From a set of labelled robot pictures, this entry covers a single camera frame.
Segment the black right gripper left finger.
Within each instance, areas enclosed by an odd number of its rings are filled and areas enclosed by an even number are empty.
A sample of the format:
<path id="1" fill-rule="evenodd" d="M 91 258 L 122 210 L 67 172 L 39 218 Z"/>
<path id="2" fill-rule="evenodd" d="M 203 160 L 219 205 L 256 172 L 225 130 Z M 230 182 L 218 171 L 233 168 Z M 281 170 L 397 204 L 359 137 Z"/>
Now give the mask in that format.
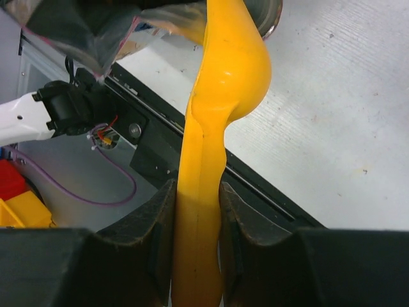
<path id="1" fill-rule="evenodd" d="M 1 230 L 2 306 L 167 306 L 176 180 L 114 224 Z"/>

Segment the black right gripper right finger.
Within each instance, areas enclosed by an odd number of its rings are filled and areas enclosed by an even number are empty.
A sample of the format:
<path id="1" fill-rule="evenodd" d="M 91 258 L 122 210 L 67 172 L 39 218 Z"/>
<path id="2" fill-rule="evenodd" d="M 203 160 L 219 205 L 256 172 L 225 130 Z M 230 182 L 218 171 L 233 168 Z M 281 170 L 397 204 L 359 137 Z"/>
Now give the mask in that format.
<path id="1" fill-rule="evenodd" d="M 220 187 L 225 306 L 407 306 L 408 233 L 288 231 Z"/>

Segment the yellow plastic scoop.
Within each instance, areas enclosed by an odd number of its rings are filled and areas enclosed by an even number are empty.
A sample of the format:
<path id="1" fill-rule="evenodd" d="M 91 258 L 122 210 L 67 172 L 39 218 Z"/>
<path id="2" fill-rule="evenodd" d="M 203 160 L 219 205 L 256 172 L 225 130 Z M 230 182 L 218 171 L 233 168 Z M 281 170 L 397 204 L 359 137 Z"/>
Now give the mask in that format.
<path id="1" fill-rule="evenodd" d="M 191 91 L 185 120 L 216 138 L 251 113 L 264 99 L 272 78 L 266 45 L 243 1 L 209 1 L 203 59 Z M 197 189 L 178 178 L 174 212 L 173 306 L 218 306 L 222 278 L 218 261 L 221 228 L 216 174 Z"/>

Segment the pet food bag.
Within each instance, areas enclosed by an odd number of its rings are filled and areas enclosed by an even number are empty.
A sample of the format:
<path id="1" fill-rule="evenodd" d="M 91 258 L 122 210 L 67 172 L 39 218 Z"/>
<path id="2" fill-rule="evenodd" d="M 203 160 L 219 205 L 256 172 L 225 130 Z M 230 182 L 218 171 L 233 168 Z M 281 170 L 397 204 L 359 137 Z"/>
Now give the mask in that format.
<path id="1" fill-rule="evenodd" d="M 205 40 L 209 1 L 1 1 L 23 30 L 88 67 L 97 76 L 131 53 L 140 24 Z"/>

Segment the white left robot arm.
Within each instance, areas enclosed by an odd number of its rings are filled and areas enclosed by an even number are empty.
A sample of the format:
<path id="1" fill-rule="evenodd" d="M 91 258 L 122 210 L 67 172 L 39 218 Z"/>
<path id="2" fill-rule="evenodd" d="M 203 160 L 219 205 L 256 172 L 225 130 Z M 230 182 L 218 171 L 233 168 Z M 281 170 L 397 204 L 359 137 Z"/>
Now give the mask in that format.
<path id="1" fill-rule="evenodd" d="M 1 146 L 85 134 L 117 116 L 114 99 L 85 68 L 1 104 Z"/>

